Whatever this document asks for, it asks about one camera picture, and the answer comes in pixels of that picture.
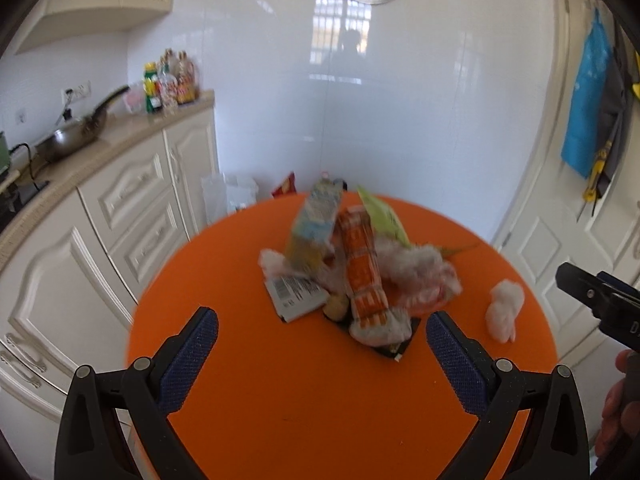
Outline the person's right hand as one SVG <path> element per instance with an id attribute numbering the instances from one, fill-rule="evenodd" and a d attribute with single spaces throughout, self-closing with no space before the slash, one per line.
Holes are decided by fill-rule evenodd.
<path id="1" fill-rule="evenodd" d="M 630 356 L 634 356 L 634 352 L 624 350 L 615 359 L 617 370 L 625 376 Z M 598 465 L 611 452 L 620 436 L 626 434 L 635 438 L 639 433 L 639 403 L 623 401 L 625 376 L 616 382 L 605 397 L 601 428 L 594 442 L 594 454 L 597 456 Z"/>

